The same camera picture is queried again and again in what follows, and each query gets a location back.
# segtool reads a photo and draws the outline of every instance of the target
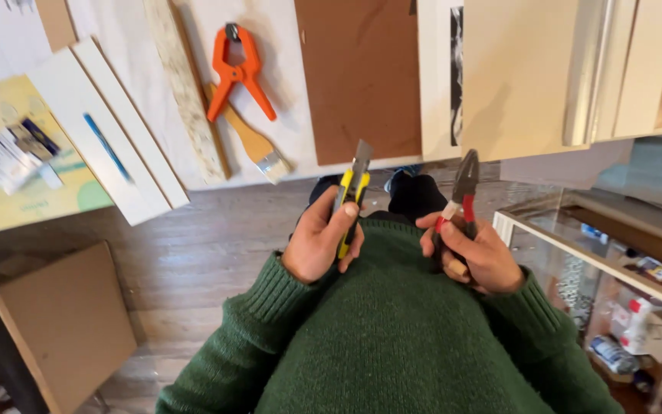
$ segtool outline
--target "shoe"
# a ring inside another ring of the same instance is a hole
[[[407,174],[410,177],[415,177],[421,173],[422,169],[423,169],[423,164],[406,165],[399,167],[398,169],[395,170],[395,172],[392,173],[390,179],[387,180],[387,182],[385,183],[385,191],[390,192],[390,189],[392,188],[392,181],[394,181],[395,177],[397,177],[398,174]]]

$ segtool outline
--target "black pants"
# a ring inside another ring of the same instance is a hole
[[[338,175],[327,175],[318,180],[310,192],[308,205],[313,204],[330,186],[338,185]],[[390,206],[387,212],[373,212],[369,218],[390,220],[403,224],[415,225],[416,219],[446,207],[448,200],[438,191],[436,181],[430,175],[410,177],[397,174],[390,188]]]

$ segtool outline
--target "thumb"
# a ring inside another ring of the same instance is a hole
[[[344,233],[352,227],[358,214],[359,206],[355,202],[344,203],[331,216],[331,220],[326,228],[321,231],[321,238],[329,245],[337,245]]]
[[[454,250],[456,253],[459,253],[461,256],[464,256],[464,259],[473,260],[474,256],[478,254],[480,246],[469,240],[464,233],[461,233],[453,223],[445,222],[441,226],[441,239],[444,240],[446,246],[449,249]]]

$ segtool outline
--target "knit sweater cuff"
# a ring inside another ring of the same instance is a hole
[[[538,339],[555,333],[562,325],[560,311],[548,302],[533,272],[525,267],[521,269],[525,283],[517,292],[486,296],[484,304],[495,308],[526,337]]]
[[[282,266],[280,254],[273,252],[253,286],[244,296],[245,310],[256,320],[270,324],[292,315],[315,291],[292,277]]]

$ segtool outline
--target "wooden floor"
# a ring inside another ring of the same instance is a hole
[[[458,164],[426,165],[446,196]],[[367,212],[387,208],[389,174],[372,173]],[[501,207],[553,190],[499,181],[497,163],[483,164],[481,174],[474,209],[489,220]],[[270,252],[286,246],[314,184],[195,192],[188,206],[133,228],[112,207],[1,232],[0,249],[64,253],[109,242],[141,346],[102,395],[113,412],[153,412],[157,392],[221,323],[221,303],[246,291]]]

